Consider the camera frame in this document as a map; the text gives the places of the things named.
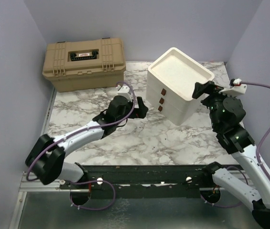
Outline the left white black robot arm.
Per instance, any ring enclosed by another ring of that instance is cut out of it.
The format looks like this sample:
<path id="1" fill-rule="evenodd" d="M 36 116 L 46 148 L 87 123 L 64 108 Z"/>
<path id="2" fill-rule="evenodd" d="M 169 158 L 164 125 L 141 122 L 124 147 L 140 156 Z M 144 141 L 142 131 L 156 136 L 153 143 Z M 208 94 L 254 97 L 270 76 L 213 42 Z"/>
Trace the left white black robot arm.
<path id="1" fill-rule="evenodd" d="M 25 160 L 27 173 L 33 172 L 44 185 L 60 179 L 83 188 L 87 184 L 85 169 L 79 163 L 65 162 L 65 158 L 79 148 L 109 136 L 122 127 L 122 122 L 145 118 L 147 111 L 141 97 L 128 101 L 122 95 L 115 96 L 108 108 L 85 126 L 57 137 L 40 136 Z"/>

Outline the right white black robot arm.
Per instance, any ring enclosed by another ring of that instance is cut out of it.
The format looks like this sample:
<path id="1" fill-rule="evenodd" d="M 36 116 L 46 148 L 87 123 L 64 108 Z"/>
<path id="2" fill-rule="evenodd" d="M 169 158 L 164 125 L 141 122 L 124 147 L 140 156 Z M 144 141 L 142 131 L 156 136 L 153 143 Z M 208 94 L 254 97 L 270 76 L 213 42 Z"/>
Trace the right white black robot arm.
<path id="1" fill-rule="evenodd" d="M 217 162 L 204 167 L 201 180 L 205 186 L 224 188 L 247 206 L 262 228 L 270 229 L 270 168 L 260 155 L 261 144 L 255 144 L 240 124 L 246 112 L 237 96 L 243 95 L 249 84 L 241 79 L 231 80 L 230 88 L 213 81 L 195 83 L 192 97 L 198 99 L 203 94 L 208 95 L 201 103 L 209 110 L 213 132 L 220 145 L 242 166 L 254 188 Z"/>

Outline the cream drawer organizer cabinet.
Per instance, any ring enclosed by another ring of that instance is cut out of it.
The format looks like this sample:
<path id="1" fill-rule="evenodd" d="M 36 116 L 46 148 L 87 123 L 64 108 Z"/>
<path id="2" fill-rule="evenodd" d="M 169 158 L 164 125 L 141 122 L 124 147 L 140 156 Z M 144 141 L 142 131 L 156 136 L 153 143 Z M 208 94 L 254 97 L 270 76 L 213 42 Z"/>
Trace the cream drawer organizer cabinet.
<path id="1" fill-rule="evenodd" d="M 172 47 L 148 67 L 146 100 L 179 126 L 199 107 L 200 101 L 192 98 L 195 83 L 204 84 L 214 77 L 210 70 Z"/>

